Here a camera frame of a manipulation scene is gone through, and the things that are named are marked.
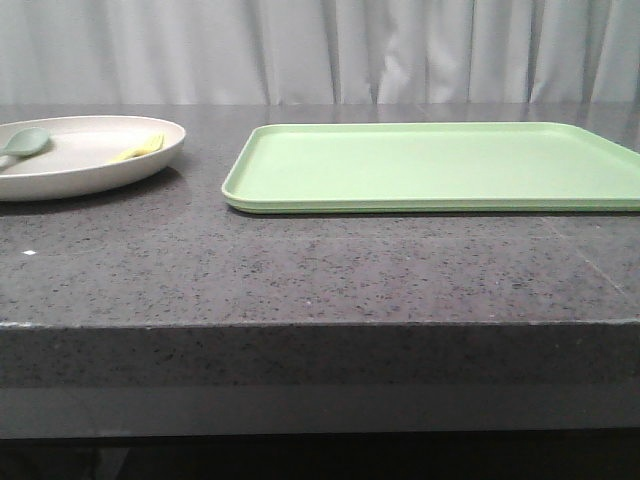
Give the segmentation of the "pale green plastic spoon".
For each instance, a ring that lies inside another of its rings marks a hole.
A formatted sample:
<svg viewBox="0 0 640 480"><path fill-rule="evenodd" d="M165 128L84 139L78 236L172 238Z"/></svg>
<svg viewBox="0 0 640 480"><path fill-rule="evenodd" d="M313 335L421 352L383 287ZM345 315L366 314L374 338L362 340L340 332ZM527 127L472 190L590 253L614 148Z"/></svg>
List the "pale green plastic spoon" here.
<svg viewBox="0 0 640 480"><path fill-rule="evenodd" d="M21 160L44 153L49 143L50 133L43 128L30 127L16 132L1 147L1 170L13 167Z"/></svg>

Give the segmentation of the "grey pleated curtain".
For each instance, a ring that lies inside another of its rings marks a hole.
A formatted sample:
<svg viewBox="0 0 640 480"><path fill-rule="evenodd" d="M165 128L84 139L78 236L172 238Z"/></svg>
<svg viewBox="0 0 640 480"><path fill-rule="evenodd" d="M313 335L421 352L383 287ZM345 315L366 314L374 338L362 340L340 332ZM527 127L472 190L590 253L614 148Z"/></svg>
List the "grey pleated curtain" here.
<svg viewBox="0 0 640 480"><path fill-rule="evenodd" d="M637 102L635 1L5 1L19 104Z"/></svg>

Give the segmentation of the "light green plastic tray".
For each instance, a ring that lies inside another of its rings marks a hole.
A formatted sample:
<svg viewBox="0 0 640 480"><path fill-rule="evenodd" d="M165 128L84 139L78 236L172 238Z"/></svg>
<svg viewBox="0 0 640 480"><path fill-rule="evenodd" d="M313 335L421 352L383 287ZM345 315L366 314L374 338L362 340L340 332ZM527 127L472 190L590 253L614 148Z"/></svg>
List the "light green plastic tray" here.
<svg viewBox="0 0 640 480"><path fill-rule="evenodd" d="M221 190L264 214L635 211L639 156L555 122L277 124Z"/></svg>

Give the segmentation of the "yellow plastic fork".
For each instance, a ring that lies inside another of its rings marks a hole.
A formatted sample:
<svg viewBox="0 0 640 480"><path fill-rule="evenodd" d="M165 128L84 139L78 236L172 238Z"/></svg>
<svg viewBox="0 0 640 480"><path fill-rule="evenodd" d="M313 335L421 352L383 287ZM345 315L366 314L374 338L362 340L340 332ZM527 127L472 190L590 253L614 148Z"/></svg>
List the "yellow plastic fork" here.
<svg viewBox="0 0 640 480"><path fill-rule="evenodd" d="M109 160L110 163L118 163L125 160L154 153L163 148L165 135L163 133L153 134L141 145L129 148Z"/></svg>

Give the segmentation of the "beige round plate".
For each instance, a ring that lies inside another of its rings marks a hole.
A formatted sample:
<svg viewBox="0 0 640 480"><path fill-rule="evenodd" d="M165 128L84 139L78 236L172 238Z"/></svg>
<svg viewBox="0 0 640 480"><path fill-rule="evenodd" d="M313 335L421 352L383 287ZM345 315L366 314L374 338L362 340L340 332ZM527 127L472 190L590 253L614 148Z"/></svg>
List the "beige round plate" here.
<svg viewBox="0 0 640 480"><path fill-rule="evenodd" d="M163 119L92 115L5 123L1 143L29 127L46 130L50 140L38 155L22 160L1 158L3 201L69 198L143 180L168 166L186 136L182 126ZM120 162L113 160L154 134L164 135L161 149Z"/></svg>

